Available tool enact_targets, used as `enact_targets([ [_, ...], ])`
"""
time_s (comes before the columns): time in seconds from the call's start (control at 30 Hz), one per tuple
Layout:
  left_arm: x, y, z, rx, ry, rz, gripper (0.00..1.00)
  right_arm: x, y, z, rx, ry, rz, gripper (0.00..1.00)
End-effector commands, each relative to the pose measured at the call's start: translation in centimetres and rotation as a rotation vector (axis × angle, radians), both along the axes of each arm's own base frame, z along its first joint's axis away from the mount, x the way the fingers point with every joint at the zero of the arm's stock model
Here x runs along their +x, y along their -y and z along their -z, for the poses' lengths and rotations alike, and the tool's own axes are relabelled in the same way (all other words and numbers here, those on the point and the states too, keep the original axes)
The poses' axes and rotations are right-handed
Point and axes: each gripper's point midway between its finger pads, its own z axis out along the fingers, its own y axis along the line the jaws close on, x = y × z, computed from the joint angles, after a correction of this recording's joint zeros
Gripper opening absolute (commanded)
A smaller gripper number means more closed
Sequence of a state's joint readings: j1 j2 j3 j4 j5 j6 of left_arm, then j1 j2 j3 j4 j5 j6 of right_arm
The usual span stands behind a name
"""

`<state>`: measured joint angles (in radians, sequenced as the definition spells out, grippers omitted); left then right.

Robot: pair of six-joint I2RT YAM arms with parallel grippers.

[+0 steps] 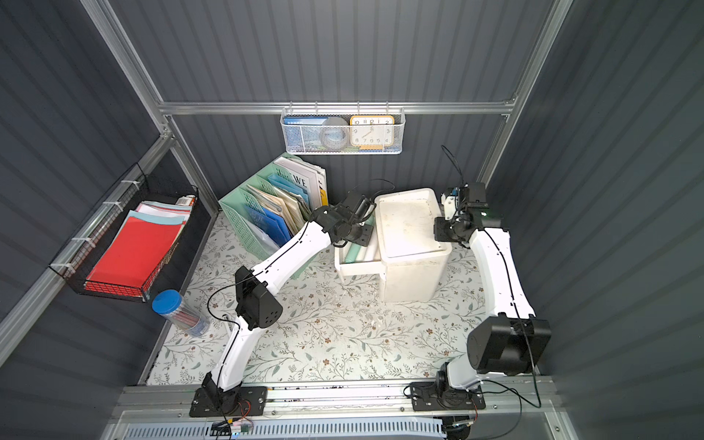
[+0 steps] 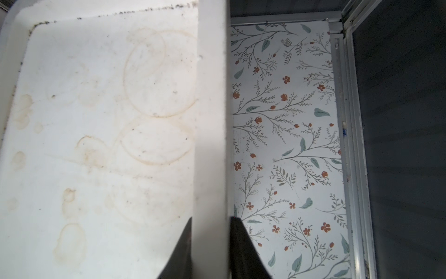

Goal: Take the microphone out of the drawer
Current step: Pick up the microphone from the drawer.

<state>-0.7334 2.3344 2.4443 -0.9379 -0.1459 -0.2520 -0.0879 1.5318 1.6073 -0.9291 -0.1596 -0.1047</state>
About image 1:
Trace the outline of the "white three-drawer storage unit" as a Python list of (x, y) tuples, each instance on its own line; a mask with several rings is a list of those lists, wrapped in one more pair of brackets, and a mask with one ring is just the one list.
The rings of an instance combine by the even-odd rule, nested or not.
[(452, 245), (435, 238), (441, 218), (429, 188), (394, 192), (375, 199), (375, 227), (383, 272), (379, 296), (385, 303), (427, 302), (447, 267)]

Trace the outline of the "white microphone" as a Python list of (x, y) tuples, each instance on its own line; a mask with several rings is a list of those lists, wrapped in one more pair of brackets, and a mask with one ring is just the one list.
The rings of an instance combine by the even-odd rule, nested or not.
[(366, 251), (363, 257), (364, 262), (370, 262), (376, 260), (376, 254), (377, 250), (379, 247), (379, 238), (376, 233), (374, 233), (370, 239), (370, 243), (368, 244), (368, 247), (366, 247)]

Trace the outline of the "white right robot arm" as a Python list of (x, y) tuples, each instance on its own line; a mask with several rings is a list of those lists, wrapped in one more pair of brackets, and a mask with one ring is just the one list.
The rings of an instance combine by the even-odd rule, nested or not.
[(513, 262), (510, 231), (493, 214), (483, 183), (465, 183), (441, 196), (443, 216), (434, 220), (438, 242), (471, 250), (485, 295), (483, 320), (469, 332), (466, 353), (445, 363), (436, 375), (437, 393), (470, 392), (491, 374), (535, 375), (552, 330), (539, 319), (524, 294)]

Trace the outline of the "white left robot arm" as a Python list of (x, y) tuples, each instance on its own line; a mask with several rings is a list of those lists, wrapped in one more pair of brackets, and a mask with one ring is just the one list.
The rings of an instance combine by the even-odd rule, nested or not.
[(277, 294), (288, 280), (321, 251), (348, 243), (366, 247), (373, 227), (369, 219), (376, 204), (361, 192), (351, 191), (336, 205), (321, 206), (301, 230), (267, 260), (236, 271), (236, 317), (220, 361), (205, 375), (202, 390), (218, 410), (238, 399), (244, 371), (264, 330), (283, 312)]

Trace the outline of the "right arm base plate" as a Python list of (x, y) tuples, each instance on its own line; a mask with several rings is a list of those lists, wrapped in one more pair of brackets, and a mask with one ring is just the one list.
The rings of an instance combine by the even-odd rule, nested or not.
[(482, 395), (466, 390), (441, 390), (434, 382), (411, 382), (403, 389), (403, 395), (411, 400), (414, 412), (475, 411), (484, 410), (486, 403)]

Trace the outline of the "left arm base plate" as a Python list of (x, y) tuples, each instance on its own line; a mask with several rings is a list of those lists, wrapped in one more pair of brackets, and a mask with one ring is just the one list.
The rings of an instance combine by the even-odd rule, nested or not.
[(203, 380), (192, 398), (189, 415), (193, 418), (216, 416), (261, 416), (264, 413), (268, 388), (236, 386), (224, 392), (210, 375)]

